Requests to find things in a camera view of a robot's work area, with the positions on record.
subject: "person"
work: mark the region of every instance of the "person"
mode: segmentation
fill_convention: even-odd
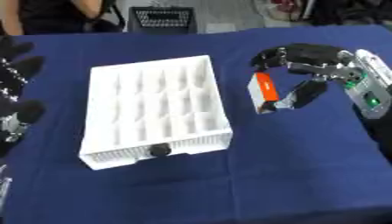
[[[12,36],[83,32],[105,0],[3,0],[3,29]]]

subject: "table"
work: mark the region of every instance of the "table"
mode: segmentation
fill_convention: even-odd
[[[5,221],[362,223],[387,215],[391,167],[339,87],[331,84],[306,108],[256,115],[246,86],[253,71],[249,59],[265,48],[292,42],[365,48],[392,65],[391,38],[379,26],[21,37],[36,43],[35,55],[47,57],[24,93],[25,99],[42,100],[47,113],[7,157],[14,182]],[[228,150],[103,171],[92,171],[78,159],[90,67],[202,54],[212,58],[234,129]],[[284,69],[271,73],[282,92],[305,78]]]

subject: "person's arm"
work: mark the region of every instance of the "person's arm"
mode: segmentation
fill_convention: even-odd
[[[97,18],[101,13],[102,0],[71,0],[87,18]]]
[[[22,24],[19,20],[19,0],[4,0],[3,28],[9,35],[23,35]]]

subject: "black fabric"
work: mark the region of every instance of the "black fabric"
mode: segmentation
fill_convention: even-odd
[[[87,18],[70,0],[19,0],[24,34],[83,32]]]

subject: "black knob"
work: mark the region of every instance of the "black knob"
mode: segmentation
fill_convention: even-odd
[[[168,143],[154,144],[150,147],[149,151],[150,155],[155,158],[167,157],[172,153],[172,149]]]

